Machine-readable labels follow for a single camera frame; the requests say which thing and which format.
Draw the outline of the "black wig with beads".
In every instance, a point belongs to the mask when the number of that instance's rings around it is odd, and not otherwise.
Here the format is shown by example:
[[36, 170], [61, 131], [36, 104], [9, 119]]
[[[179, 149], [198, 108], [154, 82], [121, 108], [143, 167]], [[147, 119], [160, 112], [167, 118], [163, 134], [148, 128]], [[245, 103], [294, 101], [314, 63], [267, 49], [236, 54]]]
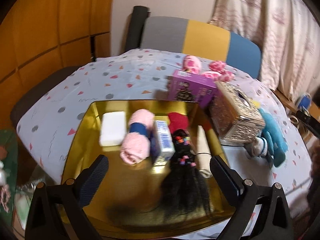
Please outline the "black wig with beads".
[[207, 182], [197, 168], [189, 133], [178, 129], [171, 136], [175, 153], [169, 161], [170, 172], [161, 184], [164, 217], [187, 215], [197, 209], [211, 216]]

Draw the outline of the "cream sock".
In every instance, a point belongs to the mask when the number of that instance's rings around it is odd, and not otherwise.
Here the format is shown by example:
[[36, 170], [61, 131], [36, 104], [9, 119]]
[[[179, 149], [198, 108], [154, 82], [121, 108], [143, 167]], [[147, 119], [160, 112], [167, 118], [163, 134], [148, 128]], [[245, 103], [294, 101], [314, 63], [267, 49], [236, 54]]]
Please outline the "cream sock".
[[212, 158], [206, 134], [202, 126], [197, 127], [197, 142], [196, 142], [196, 163], [197, 168], [206, 179], [212, 177], [210, 171], [210, 160]]

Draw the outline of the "white sponge block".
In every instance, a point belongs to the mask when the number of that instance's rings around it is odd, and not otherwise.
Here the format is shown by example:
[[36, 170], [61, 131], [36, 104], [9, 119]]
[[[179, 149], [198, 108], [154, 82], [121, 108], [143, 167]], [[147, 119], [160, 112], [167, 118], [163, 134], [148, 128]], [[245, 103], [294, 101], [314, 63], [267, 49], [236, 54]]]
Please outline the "white sponge block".
[[126, 114], [124, 111], [103, 114], [99, 137], [100, 146], [121, 145], [126, 134]]

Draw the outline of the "small blue white packet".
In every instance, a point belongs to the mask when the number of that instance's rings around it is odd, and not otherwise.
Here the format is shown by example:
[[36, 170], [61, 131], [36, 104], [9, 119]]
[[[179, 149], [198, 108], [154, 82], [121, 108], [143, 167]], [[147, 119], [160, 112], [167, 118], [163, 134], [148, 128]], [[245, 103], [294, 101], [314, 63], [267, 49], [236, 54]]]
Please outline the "small blue white packet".
[[150, 134], [150, 157], [153, 165], [166, 165], [174, 153], [175, 149], [167, 122], [155, 120]]

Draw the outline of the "red fuzzy sock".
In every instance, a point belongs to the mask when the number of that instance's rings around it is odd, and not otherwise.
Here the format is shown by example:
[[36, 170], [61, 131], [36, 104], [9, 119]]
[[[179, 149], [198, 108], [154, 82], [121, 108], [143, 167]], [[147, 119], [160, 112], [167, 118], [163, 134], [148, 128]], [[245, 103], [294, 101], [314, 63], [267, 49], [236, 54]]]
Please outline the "red fuzzy sock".
[[189, 126], [189, 120], [186, 115], [177, 112], [171, 112], [168, 114], [168, 118], [170, 121], [168, 128], [171, 134], [179, 129], [187, 130]]

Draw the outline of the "wooden side table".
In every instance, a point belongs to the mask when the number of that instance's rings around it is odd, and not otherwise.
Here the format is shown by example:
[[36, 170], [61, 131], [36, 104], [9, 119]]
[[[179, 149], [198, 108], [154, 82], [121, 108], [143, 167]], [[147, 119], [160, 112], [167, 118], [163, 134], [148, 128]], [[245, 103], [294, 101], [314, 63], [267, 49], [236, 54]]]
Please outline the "wooden side table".
[[[285, 97], [285, 95], [279, 90], [273, 91], [276, 97], [280, 100], [281, 104], [289, 112], [289, 118], [292, 123], [298, 128], [300, 135], [302, 136], [304, 142], [309, 142], [312, 137], [315, 137], [306, 126], [302, 124], [296, 117], [296, 112], [299, 110], [294, 102]], [[314, 117], [319, 122], [319, 107], [312, 102], [308, 112], [306, 113], [309, 116]]]

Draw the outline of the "blue plush toy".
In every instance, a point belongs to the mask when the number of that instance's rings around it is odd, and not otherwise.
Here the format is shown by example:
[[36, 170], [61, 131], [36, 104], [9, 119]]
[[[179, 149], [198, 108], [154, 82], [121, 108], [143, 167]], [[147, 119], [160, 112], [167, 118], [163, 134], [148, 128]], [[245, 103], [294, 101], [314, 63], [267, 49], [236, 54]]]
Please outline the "blue plush toy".
[[267, 160], [271, 161], [274, 167], [279, 167], [286, 159], [288, 145], [272, 115], [261, 108], [258, 110], [265, 122], [261, 137], [267, 142]]

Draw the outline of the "white teal striped sock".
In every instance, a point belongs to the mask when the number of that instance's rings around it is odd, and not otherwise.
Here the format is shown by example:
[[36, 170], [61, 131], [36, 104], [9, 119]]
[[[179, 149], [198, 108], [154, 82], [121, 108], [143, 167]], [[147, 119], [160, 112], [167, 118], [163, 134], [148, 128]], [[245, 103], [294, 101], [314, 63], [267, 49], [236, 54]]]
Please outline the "white teal striped sock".
[[268, 144], [265, 138], [256, 137], [251, 143], [245, 144], [245, 149], [250, 158], [266, 158]]

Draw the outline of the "gold metal tray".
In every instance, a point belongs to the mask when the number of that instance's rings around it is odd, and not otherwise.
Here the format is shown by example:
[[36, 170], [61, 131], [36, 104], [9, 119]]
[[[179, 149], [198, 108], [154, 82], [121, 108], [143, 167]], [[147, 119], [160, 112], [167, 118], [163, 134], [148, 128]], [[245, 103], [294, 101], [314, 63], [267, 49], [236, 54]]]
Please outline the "gold metal tray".
[[197, 128], [206, 133], [211, 154], [224, 156], [208, 116], [193, 102], [157, 100], [96, 101], [88, 110], [74, 136], [62, 179], [76, 178], [97, 156], [108, 157], [109, 169], [89, 206], [84, 211], [103, 237], [119, 239], [157, 239], [185, 235], [229, 219], [234, 213], [214, 178], [207, 180], [211, 216], [202, 209], [188, 215], [165, 219], [160, 205], [161, 183], [169, 173], [168, 165], [154, 166], [151, 159], [127, 165], [120, 158], [119, 146], [101, 147], [100, 124], [107, 112], [125, 112], [130, 117], [138, 109], [147, 109], [157, 120], [167, 120], [177, 112], [188, 117], [188, 131], [196, 142]]

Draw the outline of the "ornate silver tissue box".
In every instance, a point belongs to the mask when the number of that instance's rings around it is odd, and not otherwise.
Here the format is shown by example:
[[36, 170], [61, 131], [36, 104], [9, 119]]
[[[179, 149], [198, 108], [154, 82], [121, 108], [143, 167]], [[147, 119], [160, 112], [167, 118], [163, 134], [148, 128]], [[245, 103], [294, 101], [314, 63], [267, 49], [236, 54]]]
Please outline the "ornate silver tissue box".
[[231, 144], [252, 142], [265, 122], [257, 107], [237, 86], [217, 81], [210, 114], [219, 138]]

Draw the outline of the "patterned white tablecloth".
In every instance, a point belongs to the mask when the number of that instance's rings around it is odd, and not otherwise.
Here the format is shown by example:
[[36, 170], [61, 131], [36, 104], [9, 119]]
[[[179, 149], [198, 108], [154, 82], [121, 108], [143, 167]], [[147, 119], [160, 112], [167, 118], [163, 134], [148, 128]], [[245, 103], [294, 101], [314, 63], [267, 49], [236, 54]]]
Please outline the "patterned white tablecloth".
[[[68, 151], [89, 105], [101, 100], [163, 99], [169, 76], [181, 68], [183, 54], [134, 49], [120, 56], [99, 58], [63, 78], [32, 103], [20, 118], [17, 132], [31, 156], [56, 183], [62, 179]], [[246, 70], [226, 67], [250, 98], [278, 122], [288, 144], [285, 162], [268, 168], [258, 159], [248, 159], [240, 147], [227, 146], [232, 168], [261, 185], [280, 182], [288, 204], [297, 208], [311, 184], [311, 159], [298, 130], [289, 121], [280, 101]]]

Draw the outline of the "pink patterned curtain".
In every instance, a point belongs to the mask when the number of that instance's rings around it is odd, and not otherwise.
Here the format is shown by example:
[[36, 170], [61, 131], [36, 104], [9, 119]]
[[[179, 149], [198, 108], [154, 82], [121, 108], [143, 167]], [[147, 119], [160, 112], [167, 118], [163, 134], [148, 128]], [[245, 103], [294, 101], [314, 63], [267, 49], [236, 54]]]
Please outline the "pink patterned curtain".
[[269, 89], [292, 101], [319, 89], [319, 24], [303, 0], [216, 0], [210, 24], [260, 48]]

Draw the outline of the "purple cardboard box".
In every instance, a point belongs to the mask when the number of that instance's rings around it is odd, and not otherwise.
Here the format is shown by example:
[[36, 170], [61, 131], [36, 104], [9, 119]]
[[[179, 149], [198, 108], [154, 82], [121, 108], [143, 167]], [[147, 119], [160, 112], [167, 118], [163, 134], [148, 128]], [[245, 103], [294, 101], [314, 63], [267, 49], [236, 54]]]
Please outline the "purple cardboard box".
[[217, 93], [215, 82], [207, 77], [175, 70], [168, 89], [168, 100], [196, 102], [206, 108]]

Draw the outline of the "grey yellow blue chair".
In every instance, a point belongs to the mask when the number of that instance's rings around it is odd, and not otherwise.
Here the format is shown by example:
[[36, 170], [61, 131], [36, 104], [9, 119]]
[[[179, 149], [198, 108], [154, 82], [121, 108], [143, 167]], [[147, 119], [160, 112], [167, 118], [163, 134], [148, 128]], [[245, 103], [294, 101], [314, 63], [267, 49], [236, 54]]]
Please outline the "grey yellow blue chair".
[[186, 18], [147, 18], [140, 48], [223, 61], [255, 79], [261, 68], [261, 51], [255, 43], [226, 29]]

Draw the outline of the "orange wooden cabinet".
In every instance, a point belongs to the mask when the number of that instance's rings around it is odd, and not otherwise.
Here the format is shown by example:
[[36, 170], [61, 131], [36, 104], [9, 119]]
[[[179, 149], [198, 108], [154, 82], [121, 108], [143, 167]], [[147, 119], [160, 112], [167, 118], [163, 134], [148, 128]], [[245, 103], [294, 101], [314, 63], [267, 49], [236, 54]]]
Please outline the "orange wooden cabinet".
[[17, 0], [1, 23], [1, 128], [30, 89], [57, 70], [111, 52], [112, 0]]

